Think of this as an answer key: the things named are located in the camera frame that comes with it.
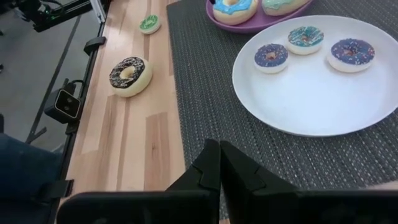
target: floor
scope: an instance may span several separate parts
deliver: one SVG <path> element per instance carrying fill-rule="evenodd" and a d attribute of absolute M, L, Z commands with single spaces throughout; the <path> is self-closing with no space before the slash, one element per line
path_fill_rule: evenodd
<path fill-rule="evenodd" d="M 76 18 L 36 32 L 32 24 L 18 18 L 13 11 L 0 15 L 0 113 L 5 117 L 5 133 L 25 141 L 34 122 L 46 89 L 53 77 Z M 82 79 L 88 56 L 85 43 L 96 37 L 100 25 L 93 12 L 83 14 L 53 90 L 64 79 Z M 65 142 L 65 125 L 43 114 L 39 127 L 47 132 L 32 145 L 54 151 Z"/>

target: cable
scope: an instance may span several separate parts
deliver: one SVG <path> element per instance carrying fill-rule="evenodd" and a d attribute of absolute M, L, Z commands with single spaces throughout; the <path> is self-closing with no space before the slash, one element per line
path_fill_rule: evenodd
<path fill-rule="evenodd" d="M 51 94 L 52 88 L 54 86 L 54 83 L 55 83 L 55 81 L 56 81 L 56 79 L 58 77 L 58 74 L 60 73 L 63 61 L 65 60 L 65 57 L 67 56 L 67 53 L 68 53 L 68 50 L 69 50 L 69 46 L 70 46 L 70 44 L 72 42 L 73 36 L 75 35 L 77 27 L 79 26 L 80 18 L 81 18 L 81 15 L 79 15 L 76 18 L 75 24 L 73 25 L 72 31 L 70 32 L 67 44 L 65 44 L 65 47 L 64 47 L 63 52 L 61 54 L 60 60 L 58 61 L 57 67 L 55 68 L 54 75 L 53 75 L 52 79 L 50 80 L 50 83 L 49 83 L 49 86 L 47 87 L 47 90 L 44 93 L 43 101 L 40 104 L 39 110 L 37 111 L 35 120 L 33 122 L 33 125 L 32 125 L 32 127 L 30 129 L 29 135 L 28 135 L 27 140 L 26 140 L 27 142 L 29 142 L 29 141 L 31 142 L 32 136 L 35 136 L 35 132 L 36 132 L 37 126 L 39 125 L 40 118 L 43 115 L 45 103 L 47 102 L 47 100 L 49 98 L 49 95 Z"/>

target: white plate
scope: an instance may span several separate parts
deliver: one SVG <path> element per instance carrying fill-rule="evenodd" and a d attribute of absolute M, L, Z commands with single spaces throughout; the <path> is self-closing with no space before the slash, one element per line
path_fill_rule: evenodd
<path fill-rule="evenodd" d="M 268 75 L 254 67 L 254 54 L 265 44 L 285 44 L 291 30 L 315 26 L 325 34 L 322 49 L 309 56 L 289 53 L 289 65 Z M 358 73 L 331 68 L 326 55 L 341 39 L 369 42 L 373 64 Z M 243 104 L 266 124 L 302 136 L 335 136 L 366 128 L 398 105 L 398 43 L 383 30 L 356 19 L 306 16 L 276 24 L 241 49 L 233 67 L 233 85 Z"/>

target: wooden countertop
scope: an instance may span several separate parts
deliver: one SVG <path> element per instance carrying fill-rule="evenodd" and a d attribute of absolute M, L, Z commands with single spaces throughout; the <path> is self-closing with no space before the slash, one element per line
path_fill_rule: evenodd
<path fill-rule="evenodd" d="M 72 195 L 165 190 L 185 171 L 166 13 L 174 1 L 111 3 L 103 34 L 108 40 L 98 52 L 67 174 L 75 180 Z M 149 14 L 157 14 L 162 27 L 143 35 L 139 23 Z M 154 76 L 142 93 L 119 98 L 108 76 L 133 55 L 152 63 Z"/>

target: woven placemat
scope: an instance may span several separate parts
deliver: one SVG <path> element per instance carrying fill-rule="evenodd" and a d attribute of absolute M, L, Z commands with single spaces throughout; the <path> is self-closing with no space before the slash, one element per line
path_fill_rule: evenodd
<path fill-rule="evenodd" d="M 315 0 L 308 15 L 331 14 L 371 23 L 398 38 L 396 0 Z M 232 142 L 264 167 L 302 189 L 352 189 L 398 179 L 398 114 L 353 134 L 304 138 L 260 122 L 239 102 L 232 67 L 252 35 L 232 34 L 207 18 L 204 0 L 167 8 L 186 165 L 205 138 Z M 226 218 L 222 200 L 220 218 Z"/>

